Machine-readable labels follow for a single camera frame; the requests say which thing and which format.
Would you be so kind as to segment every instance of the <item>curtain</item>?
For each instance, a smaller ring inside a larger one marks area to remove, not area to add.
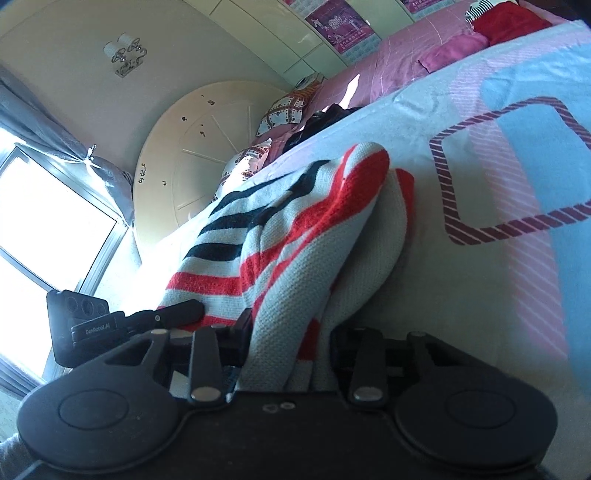
[[[0,390],[17,400],[22,400],[41,381],[27,374],[0,353]]]
[[[93,156],[52,116],[35,95],[0,65],[0,128],[30,148],[44,153],[60,171],[78,181],[121,215],[134,219],[132,178],[104,158]]]

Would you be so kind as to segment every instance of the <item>black device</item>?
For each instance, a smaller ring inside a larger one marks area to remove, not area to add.
[[[134,335],[152,329],[171,329],[198,322],[203,304],[188,300],[159,310],[143,310],[129,317],[109,312],[106,300],[74,291],[47,293],[47,313],[56,363],[74,368]]]
[[[17,426],[28,480],[541,479],[557,425],[535,388],[422,332],[336,329],[336,391],[235,392],[250,312],[187,339],[136,335],[33,391]],[[186,398],[168,392],[189,376]]]

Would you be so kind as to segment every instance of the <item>striped sweater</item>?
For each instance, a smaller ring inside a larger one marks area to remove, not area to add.
[[[161,305],[203,302],[206,315],[189,330],[231,325],[252,308],[251,346],[238,381],[243,390],[333,388],[330,332],[390,274],[412,190],[413,178],[390,171],[386,151],[366,143],[339,160],[229,193]]]

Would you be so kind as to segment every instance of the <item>window pane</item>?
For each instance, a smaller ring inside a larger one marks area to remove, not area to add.
[[[0,352],[39,377],[51,349],[46,295],[0,257]]]
[[[0,246],[57,288],[86,277],[115,221],[31,160],[0,176]]]

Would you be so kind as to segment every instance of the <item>pink bedding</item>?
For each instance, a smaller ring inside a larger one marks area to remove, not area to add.
[[[293,133],[302,129],[312,114],[338,103],[342,108],[369,105],[414,80],[426,77],[429,72],[419,63],[419,58],[450,38],[471,33],[465,14],[474,0],[460,0],[454,5],[439,10],[413,25],[408,26],[382,41],[376,53],[350,66],[337,76],[327,79],[312,103],[306,107],[299,125],[273,132],[273,139],[264,166],[272,163],[283,152],[285,142]],[[541,8],[521,0],[519,4],[532,10],[553,25],[566,22]]]

